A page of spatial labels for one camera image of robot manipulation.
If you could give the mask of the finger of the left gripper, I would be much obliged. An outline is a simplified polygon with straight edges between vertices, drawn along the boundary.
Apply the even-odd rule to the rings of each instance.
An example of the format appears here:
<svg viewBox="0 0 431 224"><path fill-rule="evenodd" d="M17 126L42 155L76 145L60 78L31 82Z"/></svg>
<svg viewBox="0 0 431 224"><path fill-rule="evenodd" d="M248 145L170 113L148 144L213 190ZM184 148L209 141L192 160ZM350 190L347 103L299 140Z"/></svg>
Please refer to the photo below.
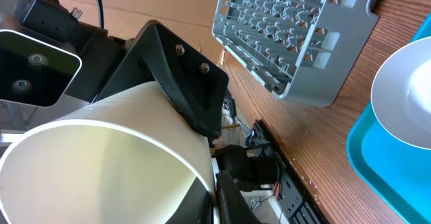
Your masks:
<svg viewBox="0 0 431 224"><path fill-rule="evenodd" d="M259 224L228 171L217 174L217 200L221 224Z"/></svg>
<svg viewBox="0 0 431 224"><path fill-rule="evenodd" d="M220 137L229 77L157 20L142 27L96 99L150 81L157 82L195 132Z"/></svg>

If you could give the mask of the white paper cup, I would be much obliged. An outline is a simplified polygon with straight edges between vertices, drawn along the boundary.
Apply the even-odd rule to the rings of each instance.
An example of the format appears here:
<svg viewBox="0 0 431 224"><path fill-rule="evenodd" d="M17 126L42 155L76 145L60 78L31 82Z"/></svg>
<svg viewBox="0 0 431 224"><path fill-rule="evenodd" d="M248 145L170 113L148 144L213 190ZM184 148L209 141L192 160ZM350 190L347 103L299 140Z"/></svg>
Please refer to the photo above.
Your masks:
<svg viewBox="0 0 431 224"><path fill-rule="evenodd" d="M9 223L165 223L215 181L206 137L156 82L25 132L1 157Z"/></svg>

